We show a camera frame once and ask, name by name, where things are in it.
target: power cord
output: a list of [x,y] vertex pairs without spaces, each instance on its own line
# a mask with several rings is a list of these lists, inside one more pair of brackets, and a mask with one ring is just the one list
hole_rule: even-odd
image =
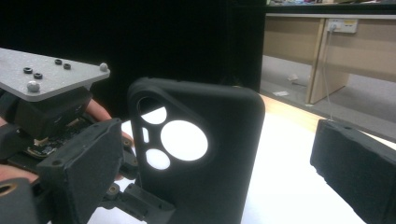
[[326,40],[326,45],[324,49],[324,58],[323,58],[323,66],[322,66],[322,75],[323,75],[323,80],[324,80],[324,85],[326,89],[326,97],[327,97],[327,102],[329,103],[329,108],[330,108],[330,120],[332,120],[332,103],[330,101],[330,94],[329,94],[329,85],[327,82],[327,76],[326,76],[326,64],[327,64],[327,56],[328,56],[328,48],[330,44],[332,43],[332,33],[334,30],[337,28],[335,24],[333,24],[330,27],[329,33],[327,34],[327,40]]

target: wall socket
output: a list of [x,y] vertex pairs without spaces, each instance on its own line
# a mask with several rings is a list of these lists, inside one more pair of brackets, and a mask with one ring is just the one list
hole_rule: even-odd
[[333,32],[355,34],[358,29],[357,19],[329,19],[327,31],[335,25]]

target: screw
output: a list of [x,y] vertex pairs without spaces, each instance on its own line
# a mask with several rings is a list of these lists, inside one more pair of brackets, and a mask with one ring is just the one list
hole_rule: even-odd
[[27,83],[27,90],[29,92],[39,92],[40,91],[40,84],[35,81],[30,81]]
[[35,74],[33,75],[33,77],[34,77],[35,79],[43,79],[43,75],[40,74],[40,73],[35,73]]
[[101,63],[99,67],[102,72],[106,72],[108,68],[106,63]]
[[60,60],[60,59],[55,59],[55,64],[56,64],[56,65],[62,65],[62,60]]
[[70,68],[72,68],[72,65],[70,65],[70,63],[65,63],[64,64],[64,69],[70,70]]
[[24,74],[32,74],[33,73],[33,69],[30,67],[25,67],[23,68],[23,73]]

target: desk top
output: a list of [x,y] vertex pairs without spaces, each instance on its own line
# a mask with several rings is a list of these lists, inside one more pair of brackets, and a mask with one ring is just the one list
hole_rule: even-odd
[[[322,117],[262,96],[266,112],[243,224],[364,223],[310,165]],[[131,133],[130,123],[122,129]],[[128,180],[118,181],[121,189]],[[142,223],[118,209],[98,208],[89,223]]]

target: metal plate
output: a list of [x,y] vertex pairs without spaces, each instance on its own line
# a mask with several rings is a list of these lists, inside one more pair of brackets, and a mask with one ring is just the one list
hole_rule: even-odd
[[[108,68],[102,71],[99,65],[65,59],[60,59],[63,64],[57,65],[56,59],[11,49],[0,49],[0,89],[23,100],[37,102],[77,87],[89,86],[110,75]],[[65,63],[71,65],[69,70],[64,69]],[[32,74],[25,74],[24,68],[31,68]],[[35,73],[41,74],[42,79],[34,79]],[[29,81],[39,84],[38,92],[28,91]]]

